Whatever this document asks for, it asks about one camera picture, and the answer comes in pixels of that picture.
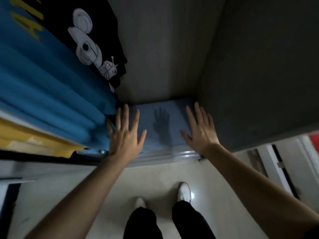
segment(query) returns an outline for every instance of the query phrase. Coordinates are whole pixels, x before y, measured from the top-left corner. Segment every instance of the sneaker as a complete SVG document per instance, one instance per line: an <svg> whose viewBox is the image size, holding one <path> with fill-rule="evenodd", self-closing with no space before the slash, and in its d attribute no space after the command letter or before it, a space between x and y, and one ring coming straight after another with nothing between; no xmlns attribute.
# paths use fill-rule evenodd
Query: sneaker
<svg viewBox="0 0 319 239"><path fill-rule="evenodd" d="M181 183L179 189L178 189L178 196L177 196L177 201L187 201L190 203L191 200L191 194L190 194L190 188L188 184L186 183Z"/></svg>
<svg viewBox="0 0 319 239"><path fill-rule="evenodd" d="M138 197L135 201L135 209L140 207L147 209L146 203L142 197Z"/></svg>

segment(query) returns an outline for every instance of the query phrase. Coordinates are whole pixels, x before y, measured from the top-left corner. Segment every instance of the red object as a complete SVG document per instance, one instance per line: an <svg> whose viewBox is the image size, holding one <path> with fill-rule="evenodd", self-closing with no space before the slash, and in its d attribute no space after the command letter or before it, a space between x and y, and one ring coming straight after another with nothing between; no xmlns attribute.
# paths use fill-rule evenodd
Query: red object
<svg viewBox="0 0 319 239"><path fill-rule="evenodd" d="M310 140L311 140L313 146L315 147L315 149L319 153L319 133L314 134L314 135L310 135L309 137L310 137Z"/></svg>

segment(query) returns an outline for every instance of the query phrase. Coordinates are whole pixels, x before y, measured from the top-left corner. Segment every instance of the cartoon eye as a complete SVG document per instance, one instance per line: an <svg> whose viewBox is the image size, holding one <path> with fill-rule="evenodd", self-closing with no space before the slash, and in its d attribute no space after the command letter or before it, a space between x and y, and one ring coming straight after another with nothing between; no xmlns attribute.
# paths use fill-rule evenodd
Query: cartoon eye
<svg viewBox="0 0 319 239"><path fill-rule="evenodd" d="M90 49L90 44L89 43L84 43L82 45L82 48L85 50L85 51L88 51Z"/></svg>

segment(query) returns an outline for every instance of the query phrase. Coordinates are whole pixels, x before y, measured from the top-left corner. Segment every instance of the yellow clothing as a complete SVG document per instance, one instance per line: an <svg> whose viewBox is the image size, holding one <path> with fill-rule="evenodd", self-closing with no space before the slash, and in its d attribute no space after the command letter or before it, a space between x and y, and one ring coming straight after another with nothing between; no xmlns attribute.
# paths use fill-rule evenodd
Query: yellow clothing
<svg viewBox="0 0 319 239"><path fill-rule="evenodd" d="M69 158L84 147L0 118L0 148L16 152Z"/></svg>

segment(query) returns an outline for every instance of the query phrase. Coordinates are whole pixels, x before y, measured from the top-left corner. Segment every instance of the black pants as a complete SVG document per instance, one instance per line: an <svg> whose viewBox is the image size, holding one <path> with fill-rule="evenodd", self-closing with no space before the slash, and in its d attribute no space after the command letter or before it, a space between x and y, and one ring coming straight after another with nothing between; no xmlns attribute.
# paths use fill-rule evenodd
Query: black pants
<svg viewBox="0 0 319 239"><path fill-rule="evenodd" d="M172 218L182 239L216 239L205 218L186 201L175 203ZM155 213L142 207L134 210L126 223L123 238L163 238L156 224Z"/></svg>

